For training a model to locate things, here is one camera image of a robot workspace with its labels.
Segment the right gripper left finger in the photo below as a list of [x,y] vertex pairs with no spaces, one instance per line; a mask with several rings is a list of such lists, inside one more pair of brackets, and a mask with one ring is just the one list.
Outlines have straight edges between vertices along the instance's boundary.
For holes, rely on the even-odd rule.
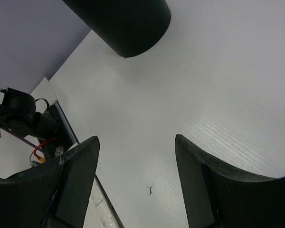
[[81,228],[98,163],[92,136],[49,161],[0,178],[0,228]]

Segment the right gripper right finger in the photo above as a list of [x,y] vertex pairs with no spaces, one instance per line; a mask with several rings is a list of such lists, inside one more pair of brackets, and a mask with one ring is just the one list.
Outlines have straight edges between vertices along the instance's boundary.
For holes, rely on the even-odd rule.
[[235,167],[175,137],[175,155],[191,228],[285,228],[285,177]]

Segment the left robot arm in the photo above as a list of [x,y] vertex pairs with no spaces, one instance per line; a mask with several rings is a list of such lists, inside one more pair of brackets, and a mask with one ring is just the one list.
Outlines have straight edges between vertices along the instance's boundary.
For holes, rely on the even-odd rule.
[[20,138],[28,135],[40,140],[55,137],[59,123],[53,117],[37,111],[33,96],[12,88],[0,89],[4,94],[0,103],[0,128],[10,130]]

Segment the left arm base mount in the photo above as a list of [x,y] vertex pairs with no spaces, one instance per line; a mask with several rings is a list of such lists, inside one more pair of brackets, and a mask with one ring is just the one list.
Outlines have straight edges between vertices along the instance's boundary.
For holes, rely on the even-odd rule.
[[32,133],[38,140],[38,145],[29,157],[33,164],[44,163],[60,156],[78,144],[78,139],[57,101],[47,105],[43,113],[35,113]]

